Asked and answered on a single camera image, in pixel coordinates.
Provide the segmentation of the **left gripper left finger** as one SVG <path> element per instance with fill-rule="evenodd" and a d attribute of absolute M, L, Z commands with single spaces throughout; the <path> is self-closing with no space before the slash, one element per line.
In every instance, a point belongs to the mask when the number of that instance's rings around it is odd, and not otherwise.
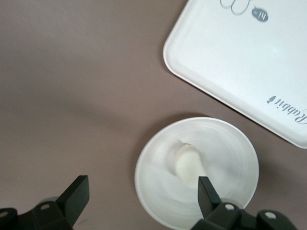
<path fill-rule="evenodd" d="M 71 230 L 89 202 L 89 178 L 78 176 L 55 200 L 44 201 L 21 215 L 12 207 L 0 210 L 2 230 Z"/>

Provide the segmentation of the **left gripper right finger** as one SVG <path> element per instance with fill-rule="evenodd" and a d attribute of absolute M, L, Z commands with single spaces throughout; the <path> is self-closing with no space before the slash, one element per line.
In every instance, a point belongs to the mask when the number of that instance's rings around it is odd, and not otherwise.
<path fill-rule="evenodd" d="M 203 218 L 193 230 L 295 230 L 284 214 L 261 210 L 252 216 L 231 202 L 223 202 L 208 177 L 198 180 L 198 203 Z"/>

